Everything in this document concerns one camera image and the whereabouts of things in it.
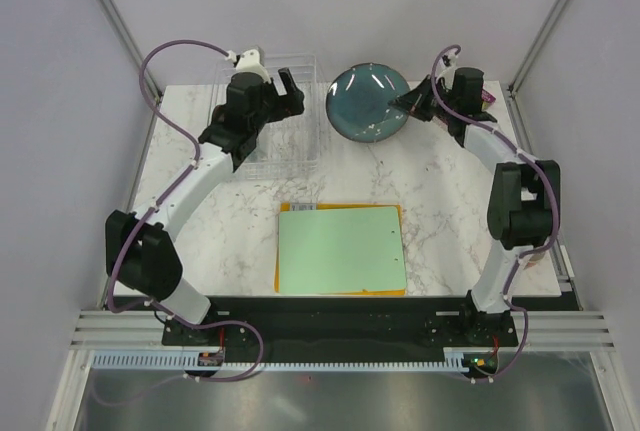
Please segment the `dark teal flowered plate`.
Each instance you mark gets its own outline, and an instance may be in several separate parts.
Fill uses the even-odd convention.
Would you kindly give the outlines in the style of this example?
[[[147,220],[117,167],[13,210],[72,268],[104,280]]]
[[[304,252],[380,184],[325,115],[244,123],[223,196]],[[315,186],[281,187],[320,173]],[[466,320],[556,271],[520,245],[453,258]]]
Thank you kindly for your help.
[[[326,116],[342,137],[358,143],[376,143],[396,134],[408,116],[390,102],[410,91],[395,69],[362,63],[342,72],[330,84],[325,98]]]

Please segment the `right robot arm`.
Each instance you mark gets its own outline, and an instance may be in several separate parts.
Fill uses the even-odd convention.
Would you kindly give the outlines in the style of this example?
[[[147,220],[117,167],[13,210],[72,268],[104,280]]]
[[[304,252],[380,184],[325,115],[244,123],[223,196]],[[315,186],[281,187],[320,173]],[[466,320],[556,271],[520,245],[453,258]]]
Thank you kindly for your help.
[[[493,174],[487,227],[493,239],[487,262],[469,292],[474,310],[458,319],[467,343],[483,343],[494,332],[489,314],[512,308],[511,288],[534,254],[544,253],[560,225],[561,170],[520,149],[484,109],[484,73],[456,69],[449,80],[431,76],[389,105],[423,122],[440,121],[449,135]]]

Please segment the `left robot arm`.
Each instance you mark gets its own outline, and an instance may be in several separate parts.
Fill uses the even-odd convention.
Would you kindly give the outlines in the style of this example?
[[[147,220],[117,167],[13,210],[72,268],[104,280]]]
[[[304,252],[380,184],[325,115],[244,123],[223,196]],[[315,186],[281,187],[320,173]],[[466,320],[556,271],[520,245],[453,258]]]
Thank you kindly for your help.
[[[272,80],[256,72],[233,74],[225,102],[214,108],[209,125],[196,141],[192,161],[148,204],[129,213],[114,211],[109,215],[105,237],[110,311],[120,310],[114,302],[114,290],[121,283],[185,322],[185,333],[196,343],[216,339],[220,322],[209,314],[210,300],[184,277],[174,243],[203,200],[229,180],[256,149],[264,127],[303,113],[304,93],[290,70],[281,68],[278,74],[283,94]]]

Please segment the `purple book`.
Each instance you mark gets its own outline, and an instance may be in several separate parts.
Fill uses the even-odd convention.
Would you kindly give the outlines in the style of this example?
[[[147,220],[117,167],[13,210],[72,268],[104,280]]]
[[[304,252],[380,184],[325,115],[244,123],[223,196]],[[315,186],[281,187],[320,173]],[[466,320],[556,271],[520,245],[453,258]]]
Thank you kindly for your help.
[[[496,98],[489,91],[483,89],[481,93],[482,98],[482,110],[488,110],[496,101]]]

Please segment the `orange plastic cup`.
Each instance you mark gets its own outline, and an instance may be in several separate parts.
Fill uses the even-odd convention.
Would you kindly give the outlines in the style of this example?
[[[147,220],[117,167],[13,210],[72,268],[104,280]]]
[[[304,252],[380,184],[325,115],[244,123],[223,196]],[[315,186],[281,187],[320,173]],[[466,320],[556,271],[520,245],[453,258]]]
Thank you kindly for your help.
[[[536,266],[540,261],[544,259],[545,255],[545,252],[527,254],[522,258],[522,264],[524,265],[524,268]]]

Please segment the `right aluminium frame post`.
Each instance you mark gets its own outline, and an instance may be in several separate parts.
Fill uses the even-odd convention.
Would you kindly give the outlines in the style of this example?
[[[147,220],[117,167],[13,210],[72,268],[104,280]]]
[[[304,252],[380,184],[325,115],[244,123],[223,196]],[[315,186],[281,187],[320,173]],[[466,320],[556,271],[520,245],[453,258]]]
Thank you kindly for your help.
[[[509,96],[512,99],[515,98],[518,91],[522,88],[532,67],[536,63],[547,41],[558,26],[571,1],[572,0],[554,0],[521,64],[518,66],[514,77],[507,86]]]

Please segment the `aluminium frame post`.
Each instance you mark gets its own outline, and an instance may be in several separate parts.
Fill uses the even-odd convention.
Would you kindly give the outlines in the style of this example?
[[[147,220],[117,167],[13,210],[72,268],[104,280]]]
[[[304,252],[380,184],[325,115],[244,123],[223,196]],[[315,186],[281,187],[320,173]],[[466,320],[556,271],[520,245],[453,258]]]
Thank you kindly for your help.
[[[115,1],[97,0],[97,2],[131,62],[137,70],[140,70],[144,61],[144,55],[141,53],[139,46],[122,18]]]
[[[547,41],[558,26],[571,1],[572,0],[554,0],[521,64],[518,66],[514,77],[507,86],[509,96],[512,99],[515,98],[518,91],[522,88],[532,67],[536,63]]]

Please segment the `left aluminium frame post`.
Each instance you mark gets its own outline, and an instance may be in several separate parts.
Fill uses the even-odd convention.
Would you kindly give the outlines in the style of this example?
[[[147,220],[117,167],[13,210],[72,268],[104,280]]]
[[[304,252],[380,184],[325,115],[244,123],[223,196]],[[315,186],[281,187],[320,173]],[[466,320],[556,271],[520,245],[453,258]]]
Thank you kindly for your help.
[[[97,0],[97,2],[131,62],[137,70],[140,70],[144,61],[144,55],[141,53],[139,46],[122,18],[115,1]]]

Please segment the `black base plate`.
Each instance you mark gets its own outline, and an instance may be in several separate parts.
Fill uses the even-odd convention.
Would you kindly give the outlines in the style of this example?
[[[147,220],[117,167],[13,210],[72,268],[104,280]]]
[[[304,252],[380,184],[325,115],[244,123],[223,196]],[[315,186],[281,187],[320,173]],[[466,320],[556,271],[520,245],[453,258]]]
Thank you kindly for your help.
[[[210,322],[192,330],[168,323],[165,346],[224,346],[231,363],[354,364],[427,362],[447,348],[518,344],[516,314],[473,317],[462,297],[223,297],[212,299]]]

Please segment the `aluminium front rail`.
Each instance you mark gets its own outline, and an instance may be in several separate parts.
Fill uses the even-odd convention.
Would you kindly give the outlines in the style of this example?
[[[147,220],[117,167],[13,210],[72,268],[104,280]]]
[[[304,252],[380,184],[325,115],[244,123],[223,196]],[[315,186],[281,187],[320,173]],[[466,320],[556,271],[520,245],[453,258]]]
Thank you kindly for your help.
[[[532,311],[513,313],[497,323],[466,327],[455,312],[370,311],[328,313],[321,311],[256,310],[242,313],[236,324],[221,315],[218,329],[194,330],[175,321],[159,323],[150,312],[112,315],[83,312],[72,334],[74,348],[154,349],[166,347],[241,347],[258,339],[271,346],[408,343],[428,347],[514,349],[524,344],[532,350],[582,351],[613,345],[604,317],[585,311]]]

